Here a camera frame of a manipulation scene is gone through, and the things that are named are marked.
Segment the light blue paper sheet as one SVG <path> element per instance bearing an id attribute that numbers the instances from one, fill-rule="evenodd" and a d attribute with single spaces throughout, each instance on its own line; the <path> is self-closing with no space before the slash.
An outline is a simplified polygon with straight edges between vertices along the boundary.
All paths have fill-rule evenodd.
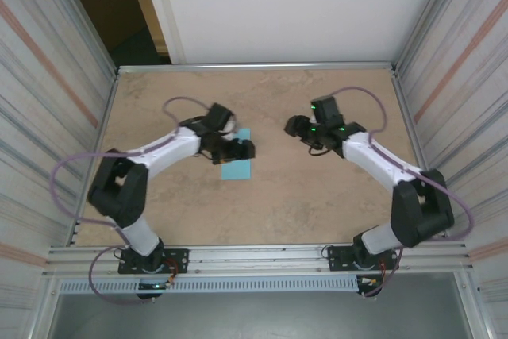
<path id="1" fill-rule="evenodd" d="M 240 129 L 236 137 L 241 141 L 251 138 L 250 129 Z M 235 160 L 221 166 L 221 180 L 248 180 L 252 177 L 251 160 Z"/>

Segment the aluminium table edge bar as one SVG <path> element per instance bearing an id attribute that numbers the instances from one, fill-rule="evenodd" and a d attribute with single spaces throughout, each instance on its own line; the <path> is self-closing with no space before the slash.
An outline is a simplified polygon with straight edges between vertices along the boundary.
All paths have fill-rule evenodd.
<path id="1" fill-rule="evenodd" d="M 391 228 L 405 247 L 414 247 L 451 228 L 455 222 L 444 176 L 425 165 L 406 98 L 397 75 L 391 76 L 410 144 L 422 169 L 402 167 L 408 180 L 400 180 L 392 195 Z"/>
<path id="2" fill-rule="evenodd" d="M 102 117 L 99 121 L 98 126 L 98 132 L 96 136 L 96 140 L 94 143 L 93 151 L 94 152 L 100 152 L 102 148 L 102 142 L 104 140 L 104 136 L 106 133 L 106 128 L 110 119 L 110 113 L 114 104 L 114 99 L 117 93 L 118 83 L 119 83 L 119 77 L 120 74 L 117 71 L 115 73 L 114 82 L 112 83 L 112 87 L 110 89 L 108 98 L 106 100 L 106 106 L 104 109 L 104 112 L 102 114 Z M 76 207 L 76 213 L 79 217 L 74 223 L 70 231 L 70 236 L 67 240 L 67 246 L 73 247 L 76 244 L 77 236 L 79 234 L 79 231 L 84 226 L 84 222 L 82 220 L 82 217 L 86 214 L 87 210 L 87 194 L 89 190 L 89 186 L 91 184 L 92 177 L 94 175 L 95 171 L 95 158 L 91 158 L 88 160 L 88 167 L 87 167 L 87 173 L 85 175 L 85 178 L 83 180 L 83 186 L 81 190 L 81 195 L 79 197 L 79 201 Z"/>

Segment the aluminium left table edge bar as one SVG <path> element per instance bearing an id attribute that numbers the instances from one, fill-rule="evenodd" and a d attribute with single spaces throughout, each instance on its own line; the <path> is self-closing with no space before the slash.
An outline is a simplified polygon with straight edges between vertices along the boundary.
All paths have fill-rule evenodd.
<path id="1" fill-rule="evenodd" d="M 110 119 L 110 113 L 114 104 L 114 99 L 117 93 L 118 83 L 119 83 L 119 77 L 120 74 L 117 71 L 115 73 L 114 82 L 112 83 L 112 87 L 110 89 L 108 98 L 106 100 L 106 106 L 104 109 L 104 112 L 102 114 L 102 117 L 99 121 L 98 126 L 98 132 L 96 136 L 96 140 L 94 143 L 93 151 L 94 152 L 100 152 L 102 148 L 102 142 L 104 140 L 104 136 L 106 133 L 106 128 Z M 88 160 L 88 167 L 87 167 L 87 173 L 85 175 L 85 178 L 83 180 L 83 186 L 81 190 L 81 195 L 79 197 L 79 201 L 76 207 L 76 213 L 79 217 L 74 223 L 70 231 L 70 236 L 67 240 L 67 246 L 73 247 L 76 244 L 77 236 L 79 234 L 79 231 L 84 226 L 84 222 L 82 220 L 82 217 L 86 214 L 87 210 L 87 194 L 89 190 L 89 186 L 91 184 L 92 177 L 94 175 L 95 171 L 95 158 L 91 158 Z"/>

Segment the striped translucent right side panel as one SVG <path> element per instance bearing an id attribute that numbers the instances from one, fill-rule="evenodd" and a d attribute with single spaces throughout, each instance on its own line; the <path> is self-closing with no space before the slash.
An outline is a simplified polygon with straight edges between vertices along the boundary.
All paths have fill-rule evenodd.
<path id="1" fill-rule="evenodd" d="M 487 329 L 508 339 L 508 0 L 446 0 L 398 79 L 425 164 L 460 198 Z"/>

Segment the striped translucent panel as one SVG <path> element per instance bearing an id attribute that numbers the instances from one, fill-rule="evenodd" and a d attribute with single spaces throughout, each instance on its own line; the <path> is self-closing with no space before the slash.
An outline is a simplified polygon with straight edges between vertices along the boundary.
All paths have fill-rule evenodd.
<path id="1" fill-rule="evenodd" d="M 0 339 L 30 330 L 52 246 L 73 226 L 114 79 L 102 74 L 60 0 L 0 0 Z"/>
<path id="2" fill-rule="evenodd" d="M 460 198 L 487 329 L 508 339 L 508 0 L 446 0 L 398 79 L 425 164 Z"/>

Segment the small green-lit circuit board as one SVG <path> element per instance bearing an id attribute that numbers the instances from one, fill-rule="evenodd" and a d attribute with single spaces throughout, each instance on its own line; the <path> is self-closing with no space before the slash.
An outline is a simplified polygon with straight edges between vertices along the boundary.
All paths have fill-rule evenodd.
<path id="1" fill-rule="evenodd" d="M 174 286 L 174 283 L 170 280 L 162 283 L 139 283 L 139 291 L 159 291 L 168 290 Z"/>

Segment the grey metal lower panel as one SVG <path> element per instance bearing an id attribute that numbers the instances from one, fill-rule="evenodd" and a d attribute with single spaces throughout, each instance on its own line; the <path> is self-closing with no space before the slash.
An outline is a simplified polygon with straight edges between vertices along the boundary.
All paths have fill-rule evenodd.
<path id="1" fill-rule="evenodd" d="M 60 297 L 49 339 L 472 339 L 451 275 L 397 275 L 375 299 L 352 292 L 164 295 L 115 306 Z"/>

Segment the striped translucent left side panel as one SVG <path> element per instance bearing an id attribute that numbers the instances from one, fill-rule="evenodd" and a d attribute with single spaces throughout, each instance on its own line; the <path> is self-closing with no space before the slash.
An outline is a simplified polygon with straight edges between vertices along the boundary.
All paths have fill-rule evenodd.
<path id="1" fill-rule="evenodd" d="M 114 79 L 102 74 L 60 0 L 0 0 L 0 339 L 30 330 L 52 246 L 73 226 Z"/>

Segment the aluminium rail behind table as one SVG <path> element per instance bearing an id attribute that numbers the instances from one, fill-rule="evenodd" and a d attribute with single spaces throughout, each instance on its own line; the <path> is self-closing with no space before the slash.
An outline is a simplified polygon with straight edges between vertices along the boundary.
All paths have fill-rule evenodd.
<path id="1" fill-rule="evenodd" d="M 208 72 L 208 71 L 288 71 L 288 70 L 388 70 L 390 62 L 383 61 L 342 61 L 313 63 L 253 63 L 253 64 L 165 64 L 165 65 L 124 65 L 118 74 L 150 72 Z"/>

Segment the wide aluminium mounting rail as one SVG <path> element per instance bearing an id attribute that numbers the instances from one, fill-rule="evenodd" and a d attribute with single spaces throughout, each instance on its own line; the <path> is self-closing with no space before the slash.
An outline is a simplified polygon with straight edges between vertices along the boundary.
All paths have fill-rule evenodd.
<path id="1" fill-rule="evenodd" d="M 44 276 L 79 278 L 88 273 L 101 247 L 53 248 Z M 313 275 L 329 271 L 323 245 L 203 245 L 189 247 L 186 276 Z M 401 273 L 471 272 L 473 265 L 459 241 L 427 242 L 403 251 Z"/>

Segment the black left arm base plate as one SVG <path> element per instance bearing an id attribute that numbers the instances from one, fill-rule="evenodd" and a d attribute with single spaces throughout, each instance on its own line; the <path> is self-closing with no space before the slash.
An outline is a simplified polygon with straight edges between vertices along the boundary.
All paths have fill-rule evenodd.
<path id="1" fill-rule="evenodd" d="M 123 249 L 117 272 L 126 274 L 185 274 L 190 251 L 186 248 L 158 248 L 148 256 L 132 249 Z"/>

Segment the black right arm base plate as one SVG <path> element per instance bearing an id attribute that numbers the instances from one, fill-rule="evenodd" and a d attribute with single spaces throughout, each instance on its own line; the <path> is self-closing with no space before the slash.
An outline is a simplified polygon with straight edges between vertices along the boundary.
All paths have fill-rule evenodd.
<path id="1" fill-rule="evenodd" d="M 383 264 L 387 270 L 392 270 L 398 258 L 394 250 L 371 254 L 366 249 L 355 245 L 329 246 L 326 258 L 331 272 L 345 271 L 380 271 Z"/>

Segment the aluminium right corner post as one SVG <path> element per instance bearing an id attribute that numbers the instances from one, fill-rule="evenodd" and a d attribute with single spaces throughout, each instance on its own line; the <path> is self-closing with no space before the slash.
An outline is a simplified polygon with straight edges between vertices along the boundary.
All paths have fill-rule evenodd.
<path id="1" fill-rule="evenodd" d="M 414 25 L 410 35 L 407 37 L 406 42 L 402 46 L 400 53 L 396 56 L 396 59 L 391 64 L 392 75 L 395 78 L 400 77 L 400 73 L 403 70 L 404 66 L 410 62 L 418 50 L 432 23 L 441 12 L 441 9 L 445 6 L 445 2 L 446 0 L 427 0 L 420 16 L 416 21 L 416 24 Z"/>

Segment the aluminium corner post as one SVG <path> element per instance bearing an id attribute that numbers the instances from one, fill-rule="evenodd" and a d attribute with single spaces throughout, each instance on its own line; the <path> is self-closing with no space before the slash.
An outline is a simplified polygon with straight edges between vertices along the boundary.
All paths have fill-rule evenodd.
<path id="1" fill-rule="evenodd" d="M 79 35 L 84 40 L 90 53 L 95 58 L 102 74 L 111 78 L 117 78 L 117 67 L 115 66 L 106 46 L 102 42 L 96 28 L 88 16 L 80 0 L 60 0 L 67 12 L 70 21 L 77 28 Z"/>
<path id="2" fill-rule="evenodd" d="M 445 2 L 446 0 L 427 0 L 420 16 L 416 21 L 416 24 L 414 25 L 410 35 L 407 37 L 406 42 L 402 46 L 400 53 L 396 56 L 396 59 L 391 64 L 392 75 L 395 78 L 400 77 L 400 73 L 403 70 L 404 66 L 410 62 L 418 50 L 432 23 L 441 12 L 441 9 L 445 6 Z"/>

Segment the aluminium left corner post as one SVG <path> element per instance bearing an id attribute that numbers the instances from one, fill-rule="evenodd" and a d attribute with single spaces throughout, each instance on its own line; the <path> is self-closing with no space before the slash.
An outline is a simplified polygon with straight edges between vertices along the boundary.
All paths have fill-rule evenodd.
<path id="1" fill-rule="evenodd" d="M 77 28 L 79 35 L 84 40 L 90 53 L 95 58 L 102 74 L 111 78 L 117 78 L 117 67 L 115 66 L 106 46 L 102 42 L 96 28 L 88 16 L 80 0 L 60 0 L 67 12 L 70 21 Z"/>

